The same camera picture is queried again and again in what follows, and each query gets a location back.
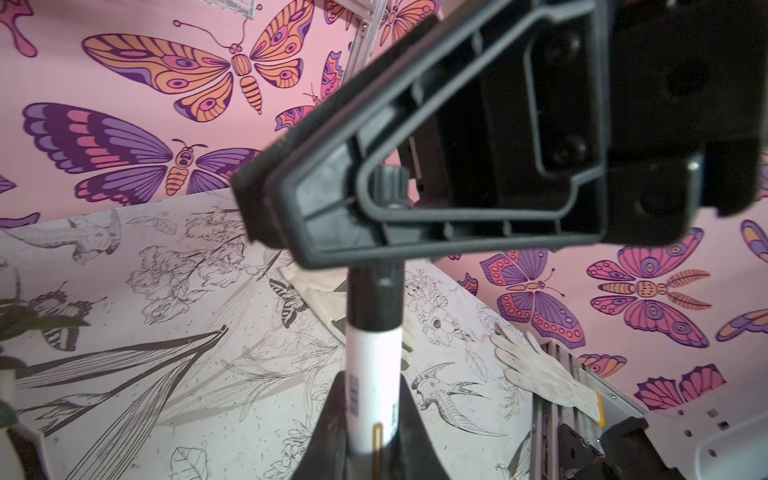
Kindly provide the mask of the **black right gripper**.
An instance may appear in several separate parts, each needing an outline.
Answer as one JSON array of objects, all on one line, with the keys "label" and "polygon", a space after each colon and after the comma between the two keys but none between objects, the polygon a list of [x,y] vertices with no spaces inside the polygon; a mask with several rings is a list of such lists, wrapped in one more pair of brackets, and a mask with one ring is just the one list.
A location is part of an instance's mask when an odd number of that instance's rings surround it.
[{"label": "black right gripper", "polygon": [[665,246],[747,210],[767,137],[763,1],[616,1],[608,244]]}]

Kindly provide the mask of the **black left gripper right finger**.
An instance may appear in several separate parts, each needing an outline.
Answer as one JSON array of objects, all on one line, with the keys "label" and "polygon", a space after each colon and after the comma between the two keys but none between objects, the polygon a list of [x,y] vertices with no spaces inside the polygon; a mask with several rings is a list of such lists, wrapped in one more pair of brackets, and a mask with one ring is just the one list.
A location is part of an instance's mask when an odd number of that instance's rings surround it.
[{"label": "black left gripper right finger", "polygon": [[398,430],[395,436],[395,478],[449,479],[403,375],[400,376]]}]

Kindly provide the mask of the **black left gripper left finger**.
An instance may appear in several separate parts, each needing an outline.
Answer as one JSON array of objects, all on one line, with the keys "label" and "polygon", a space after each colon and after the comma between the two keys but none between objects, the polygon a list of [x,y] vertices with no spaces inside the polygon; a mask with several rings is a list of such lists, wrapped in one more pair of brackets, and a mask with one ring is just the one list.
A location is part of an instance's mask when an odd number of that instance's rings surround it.
[{"label": "black left gripper left finger", "polygon": [[331,385],[292,480],[343,480],[347,459],[345,372]]}]

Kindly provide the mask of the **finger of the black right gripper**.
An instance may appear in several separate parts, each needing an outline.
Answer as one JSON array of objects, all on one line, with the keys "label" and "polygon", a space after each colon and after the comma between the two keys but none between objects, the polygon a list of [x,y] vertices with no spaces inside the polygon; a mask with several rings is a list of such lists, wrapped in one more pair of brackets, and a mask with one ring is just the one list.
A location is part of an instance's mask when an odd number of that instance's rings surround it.
[{"label": "finger of the black right gripper", "polygon": [[309,269],[603,240],[610,15],[426,19],[233,176],[247,238]]}]

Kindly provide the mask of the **white marker black tip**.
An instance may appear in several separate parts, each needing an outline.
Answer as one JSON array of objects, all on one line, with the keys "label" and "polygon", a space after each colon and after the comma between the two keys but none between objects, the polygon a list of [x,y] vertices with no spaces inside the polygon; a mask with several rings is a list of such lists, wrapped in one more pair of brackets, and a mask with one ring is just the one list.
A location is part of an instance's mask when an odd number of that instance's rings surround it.
[{"label": "white marker black tip", "polygon": [[346,421],[356,454],[384,449],[398,430],[404,277],[402,263],[348,271]]}]

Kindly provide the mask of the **black pen cap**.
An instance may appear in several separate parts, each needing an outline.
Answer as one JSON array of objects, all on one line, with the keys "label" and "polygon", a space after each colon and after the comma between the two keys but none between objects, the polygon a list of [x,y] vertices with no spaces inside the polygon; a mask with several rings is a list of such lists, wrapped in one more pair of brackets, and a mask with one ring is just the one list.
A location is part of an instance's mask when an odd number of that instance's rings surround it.
[{"label": "black pen cap", "polygon": [[[408,205],[407,168],[379,165],[372,176],[373,200],[386,209]],[[376,261],[347,274],[347,327],[383,333],[402,325],[404,263]]]}]

